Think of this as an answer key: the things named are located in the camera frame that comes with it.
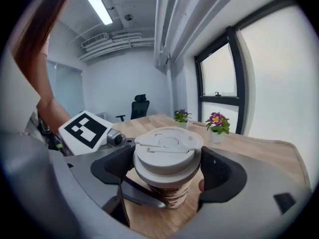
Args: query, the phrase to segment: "black office chair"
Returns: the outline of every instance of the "black office chair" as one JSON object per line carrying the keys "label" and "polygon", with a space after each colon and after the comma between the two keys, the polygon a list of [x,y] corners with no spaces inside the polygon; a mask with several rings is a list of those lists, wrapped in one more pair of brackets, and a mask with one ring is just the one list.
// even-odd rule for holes
{"label": "black office chair", "polygon": [[[148,112],[150,102],[146,100],[146,95],[137,95],[135,97],[135,102],[132,103],[132,114],[131,119],[137,119],[142,118],[146,116],[146,113]],[[124,121],[123,117],[125,115],[119,115],[116,116],[116,118],[121,118],[121,121]]]}

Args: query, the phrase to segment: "fluorescent light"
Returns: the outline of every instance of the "fluorescent light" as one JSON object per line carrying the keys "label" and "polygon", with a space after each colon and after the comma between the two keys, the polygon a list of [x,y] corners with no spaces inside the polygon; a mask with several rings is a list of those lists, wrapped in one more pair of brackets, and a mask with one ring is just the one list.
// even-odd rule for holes
{"label": "fluorescent light", "polygon": [[97,15],[100,17],[104,25],[107,25],[113,22],[102,0],[88,0],[88,1],[90,2],[91,6],[93,7]]}

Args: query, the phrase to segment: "black window frame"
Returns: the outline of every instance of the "black window frame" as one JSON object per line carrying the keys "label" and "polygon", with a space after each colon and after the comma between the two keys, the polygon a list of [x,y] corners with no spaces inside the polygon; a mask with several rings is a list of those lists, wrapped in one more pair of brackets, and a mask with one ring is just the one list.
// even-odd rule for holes
{"label": "black window frame", "polygon": [[[216,38],[211,44],[203,49],[197,56],[194,57],[196,78],[197,78],[197,95],[198,95],[198,121],[202,121],[202,105],[206,103],[225,104],[238,107],[238,120],[236,134],[243,134],[248,115],[249,91],[248,78],[246,70],[246,62],[243,56],[242,48],[236,36],[236,31],[246,28],[256,21],[286,7],[296,5],[294,0],[274,0],[265,6],[257,9],[247,17],[240,20],[234,26],[229,26],[225,31]],[[208,58],[211,54],[219,50],[226,44],[229,44],[231,55],[234,62],[236,75],[237,96],[236,97],[217,97],[206,96],[203,92],[203,78],[201,62]]]}

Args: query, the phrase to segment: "potted plant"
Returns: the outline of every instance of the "potted plant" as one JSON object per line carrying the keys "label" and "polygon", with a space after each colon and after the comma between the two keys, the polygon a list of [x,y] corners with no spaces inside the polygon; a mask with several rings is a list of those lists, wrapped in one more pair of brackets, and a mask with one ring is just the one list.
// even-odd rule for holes
{"label": "potted plant", "polygon": [[225,138],[226,134],[229,134],[229,119],[221,113],[212,113],[207,122],[207,130],[210,131],[210,138],[213,143],[220,143]]}
{"label": "potted plant", "polygon": [[190,115],[190,114],[188,112],[186,112],[185,109],[184,110],[180,109],[180,110],[175,111],[174,119],[178,123],[179,127],[187,129],[188,119],[191,119],[191,117],[189,117],[188,115]]}

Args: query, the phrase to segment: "flower pot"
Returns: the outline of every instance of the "flower pot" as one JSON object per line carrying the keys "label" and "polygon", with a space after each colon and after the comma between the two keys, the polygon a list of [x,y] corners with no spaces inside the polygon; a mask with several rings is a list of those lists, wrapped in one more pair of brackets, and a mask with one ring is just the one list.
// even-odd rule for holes
{"label": "flower pot", "polygon": [[187,129],[188,128],[188,121],[187,122],[176,122],[178,127],[181,127],[183,129]]}
{"label": "flower pot", "polygon": [[213,143],[220,143],[224,140],[226,133],[218,134],[217,132],[213,132],[210,130],[210,139]]}

